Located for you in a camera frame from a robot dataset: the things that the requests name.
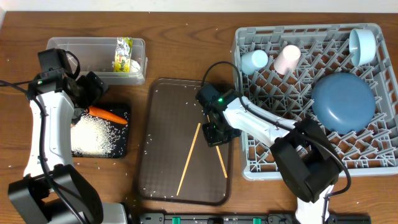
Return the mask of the pink cup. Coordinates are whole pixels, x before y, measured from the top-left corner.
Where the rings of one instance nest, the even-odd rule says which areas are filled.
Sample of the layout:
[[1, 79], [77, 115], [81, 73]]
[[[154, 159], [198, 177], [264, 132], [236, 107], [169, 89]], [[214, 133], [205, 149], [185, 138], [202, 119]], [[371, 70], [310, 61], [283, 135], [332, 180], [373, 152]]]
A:
[[298, 65], [300, 56], [301, 51], [297, 46], [285, 46], [274, 60], [275, 71], [281, 75], [286, 75], [289, 71], [293, 71]]

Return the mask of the dark blue plate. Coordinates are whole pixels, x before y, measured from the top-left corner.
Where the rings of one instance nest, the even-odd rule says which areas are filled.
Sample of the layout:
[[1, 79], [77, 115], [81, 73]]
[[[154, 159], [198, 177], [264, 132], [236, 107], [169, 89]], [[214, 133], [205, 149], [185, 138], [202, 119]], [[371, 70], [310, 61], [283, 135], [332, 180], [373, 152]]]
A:
[[319, 122], [339, 134], [366, 128], [376, 110], [371, 87], [350, 73], [321, 78], [313, 87], [312, 100], [312, 110]]

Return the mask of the light blue cup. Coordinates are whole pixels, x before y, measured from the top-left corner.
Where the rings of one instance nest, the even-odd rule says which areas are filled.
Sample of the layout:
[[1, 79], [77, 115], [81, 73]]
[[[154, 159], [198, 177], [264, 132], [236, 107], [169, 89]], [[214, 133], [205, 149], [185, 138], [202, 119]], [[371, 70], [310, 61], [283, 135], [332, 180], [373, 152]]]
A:
[[263, 50], [255, 50], [241, 57], [241, 71], [246, 75], [252, 75], [268, 63], [268, 55]]

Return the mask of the orange carrot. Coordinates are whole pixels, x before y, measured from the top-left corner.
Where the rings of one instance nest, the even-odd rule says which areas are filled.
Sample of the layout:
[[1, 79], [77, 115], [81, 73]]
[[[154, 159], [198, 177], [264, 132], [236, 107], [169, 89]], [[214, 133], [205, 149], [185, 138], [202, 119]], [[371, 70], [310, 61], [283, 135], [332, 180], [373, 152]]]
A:
[[114, 123], [123, 124], [123, 125], [128, 124], [128, 121], [126, 119], [119, 117], [109, 111], [103, 110], [101, 108], [90, 106], [87, 109], [87, 112], [89, 115], [96, 116], [108, 121], [112, 121]]

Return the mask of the yellow foil snack wrapper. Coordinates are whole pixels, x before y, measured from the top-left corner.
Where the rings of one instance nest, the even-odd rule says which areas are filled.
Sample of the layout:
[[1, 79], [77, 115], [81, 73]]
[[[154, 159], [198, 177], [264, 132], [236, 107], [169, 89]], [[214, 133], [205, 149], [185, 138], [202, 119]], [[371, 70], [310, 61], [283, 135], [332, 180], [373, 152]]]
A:
[[132, 54], [132, 38], [118, 37], [114, 56], [114, 72], [129, 72]]

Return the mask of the wooden chopstick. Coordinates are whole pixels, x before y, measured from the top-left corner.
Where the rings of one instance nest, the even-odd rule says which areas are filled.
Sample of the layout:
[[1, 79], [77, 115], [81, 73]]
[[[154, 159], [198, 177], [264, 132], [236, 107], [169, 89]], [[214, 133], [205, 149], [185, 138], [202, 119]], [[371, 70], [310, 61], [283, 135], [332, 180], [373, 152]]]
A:
[[217, 151], [217, 154], [218, 154], [218, 158], [220, 160], [220, 164], [221, 164], [221, 168], [222, 168], [222, 171], [223, 171], [223, 175], [224, 175], [225, 179], [227, 179], [228, 178], [228, 174], [227, 174], [226, 168], [224, 166], [224, 162], [223, 162], [223, 158], [222, 158], [222, 155], [221, 155], [220, 148], [219, 148], [219, 146], [215, 146], [215, 147], [216, 147], [216, 151]]
[[180, 182], [179, 182], [179, 185], [178, 185], [178, 189], [177, 189], [176, 196], [179, 196], [180, 189], [181, 189], [181, 187], [182, 187], [182, 184], [183, 184], [183, 181], [184, 181], [186, 172], [187, 172], [187, 168], [188, 168], [188, 165], [189, 165], [189, 163], [190, 163], [190, 158], [191, 158], [191, 156], [192, 156], [192, 152], [193, 152], [195, 143], [196, 143], [196, 141], [197, 141], [197, 136], [198, 136], [198, 132], [199, 132], [199, 130], [200, 130], [200, 127], [201, 127], [201, 123], [198, 123], [197, 128], [196, 128], [196, 131], [195, 131], [195, 135], [194, 135], [194, 137], [193, 137], [193, 140], [192, 140], [192, 143], [191, 143], [191, 146], [190, 146], [190, 150], [189, 150], [189, 153], [188, 153], [188, 156], [187, 156], [187, 159], [186, 159], [186, 163], [185, 163], [184, 168], [183, 168], [183, 172], [182, 172], [182, 176], [181, 176], [181, 178], [180, 178]]

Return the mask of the light blue bowl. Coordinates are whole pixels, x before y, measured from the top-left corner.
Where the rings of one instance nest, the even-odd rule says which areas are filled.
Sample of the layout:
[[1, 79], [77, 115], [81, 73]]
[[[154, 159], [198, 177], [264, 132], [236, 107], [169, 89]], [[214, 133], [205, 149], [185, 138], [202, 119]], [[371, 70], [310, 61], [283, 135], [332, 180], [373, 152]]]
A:
[[355, 67], [372, 62], [376, 55], [376, 39], [372, 31], [353, 29], [349, 34], [349, 52]]

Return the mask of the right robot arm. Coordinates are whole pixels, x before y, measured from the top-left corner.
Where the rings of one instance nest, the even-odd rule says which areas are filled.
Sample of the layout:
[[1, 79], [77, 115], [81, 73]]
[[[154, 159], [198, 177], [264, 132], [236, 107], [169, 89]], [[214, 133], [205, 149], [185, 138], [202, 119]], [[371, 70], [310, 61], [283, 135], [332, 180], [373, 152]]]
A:
[[209, 83], [201, 85], [196, 99], [209, 117], [202, 129], [210, 147], [250, 134], [270, 149], [283, 181], [298, 198], [296, 219], [327, 222], [333, 186], [346, 167], [316, 121], [283, 119], [235, 90], [222, 93]]

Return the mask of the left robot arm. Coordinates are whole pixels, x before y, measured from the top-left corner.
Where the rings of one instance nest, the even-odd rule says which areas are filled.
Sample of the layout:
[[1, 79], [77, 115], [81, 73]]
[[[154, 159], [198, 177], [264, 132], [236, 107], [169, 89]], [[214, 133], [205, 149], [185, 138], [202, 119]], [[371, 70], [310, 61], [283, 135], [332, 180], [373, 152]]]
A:
[[23, 178], [8, 196], [26, 223], [128, 223], [122, 203], [102, 202], [75, 169], [71, 125], [108, 90], [93, 72], [78, 77], [51, 70], [24, 90], [33, 115], [32, 143]]

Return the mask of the white napkin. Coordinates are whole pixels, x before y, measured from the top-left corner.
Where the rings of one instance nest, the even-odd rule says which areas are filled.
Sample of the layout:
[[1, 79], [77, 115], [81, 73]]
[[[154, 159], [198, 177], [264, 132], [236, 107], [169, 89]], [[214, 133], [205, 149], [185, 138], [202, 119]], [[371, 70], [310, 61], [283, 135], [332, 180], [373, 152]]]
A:
[[135, 72], [138, 72], [140, 69], [141, 69], [140, 63], [133, 59], [130, 59], [129, 71], [131, 73], [135, 73]]

